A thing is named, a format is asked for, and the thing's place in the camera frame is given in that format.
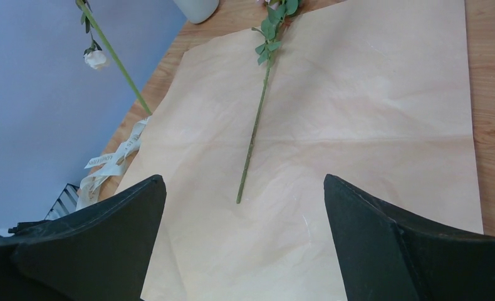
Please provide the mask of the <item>cream printed ribbon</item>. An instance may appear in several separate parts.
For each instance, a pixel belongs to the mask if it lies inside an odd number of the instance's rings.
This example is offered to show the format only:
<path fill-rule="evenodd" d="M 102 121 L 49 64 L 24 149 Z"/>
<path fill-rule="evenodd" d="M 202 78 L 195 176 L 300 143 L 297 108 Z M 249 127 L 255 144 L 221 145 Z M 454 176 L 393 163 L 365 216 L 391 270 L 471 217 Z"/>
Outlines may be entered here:
<path fill-rule="evenodd" d="M 76 210 L 81 210 L 98 202 L 102 184 L 112 176 L 122 176 L 127 170 L 127 158 L 141 146 L 141 134 L 150 117 L 138 121 L 132 128 L 129 138 L 122 142 L 117 150 L 89 160 L 85 169 L 100 167 L 84 177 L 80 182 L 80 193 Z"/>

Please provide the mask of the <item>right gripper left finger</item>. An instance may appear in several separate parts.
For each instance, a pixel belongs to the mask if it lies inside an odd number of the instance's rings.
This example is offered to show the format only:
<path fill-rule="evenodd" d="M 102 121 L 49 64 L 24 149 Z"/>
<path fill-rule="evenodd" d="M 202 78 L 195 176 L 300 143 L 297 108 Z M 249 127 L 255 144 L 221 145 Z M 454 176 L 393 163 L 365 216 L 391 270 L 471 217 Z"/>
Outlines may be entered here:
<path fill-rule="evenodd" d="M 0 235 L 0 300 L 140 300 L 166 201 L 156 174 Z"/>

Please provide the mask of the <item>pink and white flower bunch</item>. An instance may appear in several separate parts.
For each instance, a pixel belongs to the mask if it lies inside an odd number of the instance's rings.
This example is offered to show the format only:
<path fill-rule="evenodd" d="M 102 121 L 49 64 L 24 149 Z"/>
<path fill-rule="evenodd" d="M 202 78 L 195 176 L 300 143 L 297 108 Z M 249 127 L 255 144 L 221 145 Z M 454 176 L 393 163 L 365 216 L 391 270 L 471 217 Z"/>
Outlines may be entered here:
<path fill-rule="evenodd" d="M 294 18 L 301 13 L 304 3 L 305 2 L 302 0 L 266 1 L 265 7 L 267 16 L 261 21 L 259 27 L 251 28 L 252 31 L 259 33 L 264 38 L 264 42 L 255 48 L 255 52 L 258 56 L 258 65 L 265 66 L 265 74 L 239 189 L 237 191 L 236 204 L 240 204 L 242 201 L 249 165 L 251 163 L 256 135 L 263 111 L 264 100 L 269 85 L 269 76 L 276 61 L 278 51 L 282 45 L 282 35 L 286 31 L 286 28 L 290 26 Z"/>

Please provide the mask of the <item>beige cylindrical vase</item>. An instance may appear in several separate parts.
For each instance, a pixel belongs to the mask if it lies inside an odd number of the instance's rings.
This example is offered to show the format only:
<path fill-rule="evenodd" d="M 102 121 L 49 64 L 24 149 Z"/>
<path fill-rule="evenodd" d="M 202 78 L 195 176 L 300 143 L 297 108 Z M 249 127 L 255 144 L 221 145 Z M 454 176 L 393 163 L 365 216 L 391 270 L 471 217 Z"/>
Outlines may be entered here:
<path fill-rule="evenodd" d="M 174 3 L 190 23 L 200 24 L 213 15 L 219 0 L 174 0 Z"/>

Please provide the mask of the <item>small white bud stem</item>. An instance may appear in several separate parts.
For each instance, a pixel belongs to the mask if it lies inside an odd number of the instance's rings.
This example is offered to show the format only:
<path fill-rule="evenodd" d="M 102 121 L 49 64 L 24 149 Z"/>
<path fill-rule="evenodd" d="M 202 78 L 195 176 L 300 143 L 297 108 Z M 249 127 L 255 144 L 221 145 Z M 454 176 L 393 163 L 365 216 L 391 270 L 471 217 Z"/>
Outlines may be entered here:
<path fill-rule="evenodd" d="M 136 86 L 111 43 L 107 40 L 107 37 L 99 27 L 98 22 L 93 17 L 89 1 L 76 0 L 75 4 L 81 11 L 80 24 L 85 27 L 85 33 L 90 36 L 91 41 L 90 46 L 83 52 L 84 62 L 94 70 L 101 70 L 102 68 L 106 68 L 110 63 L 110 60 L 107 57 L 108 53 L 122 73 L 126 83 L 132 89 L 140 106 L 145 110 L 147 115 L 151 115 L 151 109 L 144 100 L 140 89 Z"/>

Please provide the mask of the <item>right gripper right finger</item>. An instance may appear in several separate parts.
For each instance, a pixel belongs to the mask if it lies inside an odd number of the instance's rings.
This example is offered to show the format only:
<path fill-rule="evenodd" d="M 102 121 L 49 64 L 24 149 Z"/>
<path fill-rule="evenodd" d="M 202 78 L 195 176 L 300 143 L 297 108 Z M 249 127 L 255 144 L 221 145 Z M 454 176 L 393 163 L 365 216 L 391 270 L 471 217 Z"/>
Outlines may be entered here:
<path fill-rule="evenodd" d="M 495 236 L 432 221 L 331 174 L 324 195 L 348 300 L 495 300 Z"/>

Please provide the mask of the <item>pink wrapping paper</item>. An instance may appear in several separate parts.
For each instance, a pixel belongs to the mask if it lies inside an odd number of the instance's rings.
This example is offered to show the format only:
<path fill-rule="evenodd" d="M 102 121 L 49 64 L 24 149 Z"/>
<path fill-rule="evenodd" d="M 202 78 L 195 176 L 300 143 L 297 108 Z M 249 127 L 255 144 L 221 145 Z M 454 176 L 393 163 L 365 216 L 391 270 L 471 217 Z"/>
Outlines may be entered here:
<path fill-rule="evenodd" d="M 339 176 L 482 233 L 464 1 L 345 1 L 304 13 L 271 69 L 249 29 L 186 51 L 119 190 L 167 199 L 144 300 L 345 300 L 323 181 Z"/>

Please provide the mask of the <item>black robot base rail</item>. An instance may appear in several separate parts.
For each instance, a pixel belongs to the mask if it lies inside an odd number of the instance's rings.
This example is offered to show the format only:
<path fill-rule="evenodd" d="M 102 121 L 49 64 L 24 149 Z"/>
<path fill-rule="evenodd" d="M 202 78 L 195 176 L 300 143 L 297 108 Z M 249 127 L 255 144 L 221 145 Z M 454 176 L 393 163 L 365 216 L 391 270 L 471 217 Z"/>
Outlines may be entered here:
<path fill-rule="evenodd" d="M 39 221 L 20 222 L 16 226 L 9 228 L 8 233 L 15 235 L 26 228 L 56 220 L 73 213 L 76 210 L 78 201 L 78 190 L 78 186 L 67 184 L 44 219 Z"/>

